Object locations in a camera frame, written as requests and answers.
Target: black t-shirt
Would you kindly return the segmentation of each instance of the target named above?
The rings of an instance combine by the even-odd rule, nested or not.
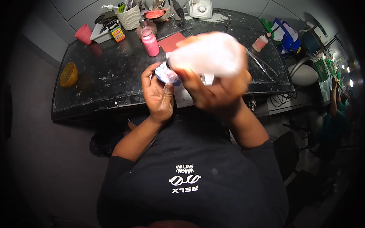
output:
[[[97,202],[103,228],[163,220],[282,227],[287,212],[272,143],[242,152],[201,112],[175,115],[137,162],[112,156]]]

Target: white woven basket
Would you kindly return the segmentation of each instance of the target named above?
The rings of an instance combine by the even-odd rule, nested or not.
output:
[[[116,16],[125,30],[132,30],[138,27],[141,12],[139,11],[138,5],[136,5],[127,12],[116,13]]]

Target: pink jar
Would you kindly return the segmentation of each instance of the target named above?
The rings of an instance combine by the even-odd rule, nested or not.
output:
[[[160,52],[158,48],[157,39],[155,35],[152,33],[151,28],[145,27],[141,31],[142,34],[142,42],[145,45],[147,54],[151,57],[157,56]]]

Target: pink cup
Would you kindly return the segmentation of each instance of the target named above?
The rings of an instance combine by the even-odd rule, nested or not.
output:
[[[78,29],[78,31],[75,34],[75,37],[78,40],[82,41],[84,44],[89,45],[89,44],[91,44],[91,40],[90,40],[91,34],[92,34],[92,31],[91,31],[90,27],[87,24],[85,24],[85,25],[81,26],[81,28]]]

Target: black workbench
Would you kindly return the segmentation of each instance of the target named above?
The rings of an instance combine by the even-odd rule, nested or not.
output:
[[[194,26],[189,29],[193,34],[227,31],[246,47],[251,47],[260,35],[266,33],[257,17],[225,9],[215,10],[226,12],[226,14],[214,13],[229,16],[231,25],[229,26],[229,20],[220,23],[189,19],[185,20],[184,27]],[[158,31],[157,39],[182,29],[180,21],[155,24]],[[156,57],[149,57],[134,30],[123,32],[126,38],[119,43],[116,43],[114,39],[101,44],[93,42],[91,45],[75,41],[68,46],[55,84],[52,120],[74,119],[105,109],[131,110],[144,104],[141,73],[150,64],[165,61],[166,54],[160,48],[160,53]],[[190,35],[187,31],[181,33],[185,37]],[[277,82],[273,83],[249,58],[252,84],[249,86],[248,93],[273,94],[294,91],[281,54],[271,40],[257,56],[272,67],[279,78],[271,73]],[[64,88],[59,85],[59,76],[69,62],[76,64],[78,80],[74,85]]]

